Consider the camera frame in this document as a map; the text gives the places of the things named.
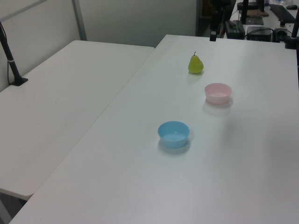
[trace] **keyboard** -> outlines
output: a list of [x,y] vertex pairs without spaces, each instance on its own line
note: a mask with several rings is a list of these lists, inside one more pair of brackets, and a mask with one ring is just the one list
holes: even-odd
[[295,18],[281,5],[269,4],[272,12],[278,17],[279,21],[285,21],[285,23],[295,23]]

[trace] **black stand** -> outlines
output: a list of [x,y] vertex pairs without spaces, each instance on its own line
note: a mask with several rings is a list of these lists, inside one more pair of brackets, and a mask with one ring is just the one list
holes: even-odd
[[285,48],[286,49],[295,49],[297,51],[297,72],[298,72],[298,79],[299,79],[299,38],[297,37],[299,29],[299,10],[297,10],[297,15],[294,23],[294,28],[292,31],[291,37],[287,36],[285,41]]
[[242,4],[241,22],[243,25],[263,25],[261,16],[247,17],[249,0],[244,0]]
[[20,86],[23,83],[27,82],[28,79],[27,78],[22,78],[19,74],[19,71],[17,69],[17,66],[14,62],[14,58],[13,55],[11,54],[11,51],[9,49],[8,43],[7,43],[7,39],[6,36],[4,34],[4,30],[2,30],[2,24],[0,22],[0,42],[2,44],[2,47],[4,49],[4,52],[6,54],[6,58],[7,61],[10,65],[11,70],[13,71],[14,74],[14,82],[11,83],[11,85],[16,85],[16,86]]
[[210,26],[210,41],[216,41],[217,35],[220,33],[223,9],[225,6],[229,6],[231,4],[231,0],[210,0],[210,4],[215,7],[215,12],[212,15]]

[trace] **white table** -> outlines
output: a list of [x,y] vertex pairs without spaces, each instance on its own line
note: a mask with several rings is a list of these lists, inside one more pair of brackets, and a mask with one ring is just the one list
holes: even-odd
[[[243,2],[242,0],[237,0],[235,3],[235,7],[233,10],[233,13],[237,10],[237,3],[238,2]],[[299,5],[299,0],[284,0],[282,2],[278,2],[276,0],[270,0],[270,4],[276,4],[276,5],[282,5],[284,7],[287,7],[289,5]],[[254,26],[254,27],[269,27],[271,29],[275,29],[275,28],[280,28],[280,21],[278,21],[278,17],[270,10],[270,6],[265,6],[264,10],[269,14],[269,16],[267,17],[263,17],[263,25],[243,25],[244,26],[244,30],[245,30],[245,34],[247,34],[247,28],[249,26]],[[288,10],[288,12],[294,16],[294,18],[296,18],[296,14],[297,14],[297,10]],[[238,20],[238,13],[239,11],[237,11],[236,13],[234,13],[230,20]],[[290,32],[293,31],[293,27],[294,24],[293,23],[286,23],[285,24],[285,28],[287,30],[289,30]]]
[[[230,103],[205,101],[214,82]],[[297,223],[298,114],[295,50],[167,35],[11,224]],[[191,130],[179,150],[169,120]]]
[[28,200],[153,48],[74,41],[0,93],[0,192]]

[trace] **black pole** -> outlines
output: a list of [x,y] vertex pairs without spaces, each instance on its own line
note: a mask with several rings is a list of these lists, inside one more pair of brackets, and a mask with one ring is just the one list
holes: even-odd
[[9,49],[8,43],[7,43],[7,38],[4,34],[4,30],[2,29],[3,26],[0,22],[0,42],[2,44],[2,47],[4,49],[7,61],[10,65],[10,68],[14,74],[14,82],[11,83],[11,85],[16,85],[16,86],[20,86],[23,83],[25,83],[26,81],[28,81],[27,78],[22,78],[19,74],[18,68],[14,62],[14,58],[13,55],[11,54],[11,51]]
[[242,24],[246,24],[247,10],[248,10],[248,2],[249,2],[249,0],[243,0],[243,4],[242,4],[242,14],[241,14],[241,23],[242,23]]

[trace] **bowl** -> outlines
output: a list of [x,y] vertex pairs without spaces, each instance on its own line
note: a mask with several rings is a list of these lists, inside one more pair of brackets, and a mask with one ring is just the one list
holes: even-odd
[[212,83],[205,87],[206,100],[212,104],[224,104],[229,101],[232,88],[223,83]]
[[158,128],[160,141],[168,148],[180,148],[187,142],[189,128],[179,121],[168,121]]

